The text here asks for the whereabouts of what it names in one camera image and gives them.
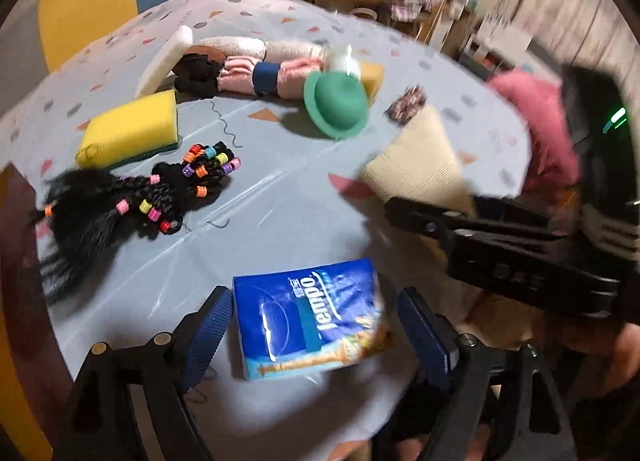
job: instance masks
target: tissue pack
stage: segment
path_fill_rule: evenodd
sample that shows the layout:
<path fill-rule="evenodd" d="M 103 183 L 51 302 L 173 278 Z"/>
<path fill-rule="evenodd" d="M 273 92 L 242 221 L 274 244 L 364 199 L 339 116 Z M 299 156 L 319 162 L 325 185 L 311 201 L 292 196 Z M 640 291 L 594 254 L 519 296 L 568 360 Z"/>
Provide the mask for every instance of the tissue pack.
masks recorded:
<path fill-rule="evenodd" d="M 351 365 L 390 346 L 368 259 L 234 278 L 246 378 Z"/>

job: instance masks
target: pink plush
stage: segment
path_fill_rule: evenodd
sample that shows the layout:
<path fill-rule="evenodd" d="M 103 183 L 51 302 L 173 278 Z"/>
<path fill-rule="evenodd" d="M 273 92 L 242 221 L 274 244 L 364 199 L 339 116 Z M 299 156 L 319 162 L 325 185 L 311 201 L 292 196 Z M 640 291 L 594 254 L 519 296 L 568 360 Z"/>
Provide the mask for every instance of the pink plush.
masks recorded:
<path fill-rule="evenodd" d="M 322 60 L 313 57 L 300 57 L 285 60 L 278 71 L 278 96 L 287 100 L 302 98 L 306 77 L 312 71 L 319 71 Z"/>
<path fill-rule="evenodd" d="M 233 91 L 245 95 L 255 95 L 254 68 L 260 62 L 252 56 L 230 56 L 218 76 L 219 91 Z"/>
<path fill-rule="evenodd" d="M 514 70 L 495 76 L 487 85 L 511 102 L 529 125 L 531 161 L 523 192 L 550 194 L 580 179 L 564 120 L 560 86 Z"/>

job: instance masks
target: screw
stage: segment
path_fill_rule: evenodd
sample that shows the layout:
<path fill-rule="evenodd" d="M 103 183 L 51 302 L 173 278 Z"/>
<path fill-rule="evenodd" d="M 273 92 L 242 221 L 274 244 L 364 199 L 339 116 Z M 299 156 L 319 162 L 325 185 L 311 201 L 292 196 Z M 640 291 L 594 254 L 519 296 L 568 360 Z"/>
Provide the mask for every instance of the screw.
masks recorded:
<path fill-rule="evenodd" d="M 467 347 L 474 347 L 478 344 L 478 339 L 471 333 L 464 333 L 460 335 L 459 340 L 463 346 Z"/>
<path fill-rule="evenodd" d="M 539 355 L 538 349 L 536 348 L 536 346 L 532 344 L 527 344 L 527 348 L 529 348 L 529 351 L 531 351 L 531 355 L 533 356 L 533 358 Z"/>
<path fill-rule="evenodd" d="M 154 344 L 157 346 L 166 346 L 171 342 L 171 333 L 158 333 L 154 336 Z"/>
<path fill-rule="evenodd" d="M 98 342 L 97 344 L 94 344 L 91 347 L 91 352 L 94 355 L 101 355 L 106 350 L 107 350 L 107 344 L 105 344 L 104 342 Z"/>

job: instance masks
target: green hat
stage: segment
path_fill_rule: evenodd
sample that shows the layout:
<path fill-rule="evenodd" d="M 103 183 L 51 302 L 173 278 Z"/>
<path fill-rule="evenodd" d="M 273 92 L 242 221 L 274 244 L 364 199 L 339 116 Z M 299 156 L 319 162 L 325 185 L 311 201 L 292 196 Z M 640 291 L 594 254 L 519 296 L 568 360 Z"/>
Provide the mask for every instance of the green hat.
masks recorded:
<path fill-rule="evenodd" d="M 309 73 L 305 107 L 313 122 L 334 140 L 358 134 L 369 116 L 367 94 L 360 80 L 342 72 Z"/>

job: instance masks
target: cream knit pillow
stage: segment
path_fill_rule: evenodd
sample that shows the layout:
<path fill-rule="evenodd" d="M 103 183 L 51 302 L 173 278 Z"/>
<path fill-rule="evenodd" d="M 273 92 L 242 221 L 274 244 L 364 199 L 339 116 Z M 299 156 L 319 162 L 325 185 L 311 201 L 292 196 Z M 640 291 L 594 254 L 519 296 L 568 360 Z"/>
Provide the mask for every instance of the cream knit pillow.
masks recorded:
<path fill-rule="evenodd" d="M 396 139 L 363 171 L 364 181 L 384 202 L 394 196 L 474 216 L 460 165 L 433 106 L 412 118 Z"/>

